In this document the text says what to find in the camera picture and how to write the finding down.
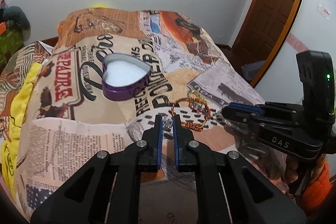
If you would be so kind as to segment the purple heart-shaped tin box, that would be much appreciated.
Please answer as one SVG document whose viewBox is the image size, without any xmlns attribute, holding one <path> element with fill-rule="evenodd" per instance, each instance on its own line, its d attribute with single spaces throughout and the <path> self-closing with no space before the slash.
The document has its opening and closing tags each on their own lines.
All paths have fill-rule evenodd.
<svg viewBox="0 0 336 224">
<path fill-rule="evenodd" d="M 107 55 L 102 62 L 102 93 L 111 101 L 126 101 L 139 94 L 149 83 L 152 67 L 123 53 Z"/>
</svg>

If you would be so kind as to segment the orange sleeve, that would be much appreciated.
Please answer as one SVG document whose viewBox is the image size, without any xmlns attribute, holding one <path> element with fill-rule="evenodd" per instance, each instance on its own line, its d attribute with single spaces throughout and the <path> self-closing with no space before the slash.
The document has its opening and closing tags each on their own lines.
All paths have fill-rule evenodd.
<svg viewBox="0 0 336 224">
<path fill-rule="evenodd" d="M 327 161 L 319 163 L 317 174 L 314 174 L 301 196 L 299 207 L 306 213 L 312 214 L 327 202 L 334 194 L 335 185 L 329 180 L 330 171 Z"/>
</svg>

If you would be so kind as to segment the newspaper print blanket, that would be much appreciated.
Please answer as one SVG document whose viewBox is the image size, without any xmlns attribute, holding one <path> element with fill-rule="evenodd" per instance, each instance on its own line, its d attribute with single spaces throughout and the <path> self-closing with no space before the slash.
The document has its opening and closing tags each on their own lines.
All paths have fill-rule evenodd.
<svg viewBox="0 0 336 224">
<path fill-rule="evenodd" d="M 26 219 L 96 152 L 122 151 L 174 110 L 202 123 L 185 97 L 198 90 L 212 111 L 262 97 L 237 74 L 209 34 L 169 11 L 84 9 L 59 24 L 59 39 L 31 92 L 18 148 L 13 196 Z M 103 61 L 122 53 L 151 68 L 128 99 L 102 92 Z"/>
</svg>

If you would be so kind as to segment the brown wooden door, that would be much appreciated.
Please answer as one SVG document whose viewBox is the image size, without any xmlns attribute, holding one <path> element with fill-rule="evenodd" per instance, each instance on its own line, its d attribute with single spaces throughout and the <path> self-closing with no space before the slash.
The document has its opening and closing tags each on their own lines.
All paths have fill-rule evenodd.
<svg viewBox="0 0 336 224">
<path fill-rule="evenodd" d="M 252 0 L 232 46 L 234 69 L 242 74 L 248 65 L 257 71 L 246 77 L 255 87 L 283 45 L 301 0 Z"/>
</svg>

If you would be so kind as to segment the yellow cloth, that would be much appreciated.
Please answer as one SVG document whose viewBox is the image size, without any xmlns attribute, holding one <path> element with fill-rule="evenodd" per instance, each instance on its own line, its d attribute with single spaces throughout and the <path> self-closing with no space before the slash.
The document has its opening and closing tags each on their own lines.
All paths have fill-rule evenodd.
<svg viewBox="0 0 336 224">
<path fill-rule="evenodd" d="M 9 140 L 5 140 L 1 145 L 1 170 L 2 177 L 10 189 L 11 196 L 15 196 L 14 174 L 17 169 L 17 156 L 21 128 L 26 113 L 26 108 L 34 88 L 34 84 L 41 71 L 40 63 L 32 63 L 30 70 L 23 82 L 22 87 L 13 98 L 10 105 L 9 120 Z"/>
</svg>

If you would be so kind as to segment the striped brown patterned bedding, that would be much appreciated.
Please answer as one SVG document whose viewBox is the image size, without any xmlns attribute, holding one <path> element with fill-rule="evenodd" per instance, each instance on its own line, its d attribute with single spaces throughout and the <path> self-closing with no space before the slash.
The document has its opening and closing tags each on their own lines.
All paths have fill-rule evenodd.
<svg viewBox="0 0 336 224">
<path fill-rule="evenodd" d="M 32 63 L 42 64 L 50 53 L 36 41 L 15 52 L 1 73 L 1 122 L 10 117 L 10 105 L 21 89 Z"/>
</svg>

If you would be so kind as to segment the green patterned box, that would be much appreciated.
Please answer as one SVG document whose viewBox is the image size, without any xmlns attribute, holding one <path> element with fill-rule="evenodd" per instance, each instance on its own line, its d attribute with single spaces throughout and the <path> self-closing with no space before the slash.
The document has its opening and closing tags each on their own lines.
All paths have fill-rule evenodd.
<svg viewBox="0 0 336 224">
<path fill-rule="evenodd" d="M 10 57 L 16 51 L 24 47 L 22 33 L 17 29 L 6 30 L 3 34 L 1 34 L 0 46 L 0 65 L 1 70 L 3 70 Z"/>
</svg>

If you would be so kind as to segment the dark grey plush item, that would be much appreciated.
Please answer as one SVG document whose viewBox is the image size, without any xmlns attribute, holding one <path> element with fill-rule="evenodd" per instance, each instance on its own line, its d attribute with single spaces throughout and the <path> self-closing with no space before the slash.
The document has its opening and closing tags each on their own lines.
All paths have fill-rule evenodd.
<svg viewBox="0 0 336 224">
<path fill-rule="evenodd" d="M 19 6 L 10 6 L 5 8 L 2 18 L 9 27 L 19 27 L 22 30 L 30 29 L 29 20 Z"/>
</svg>

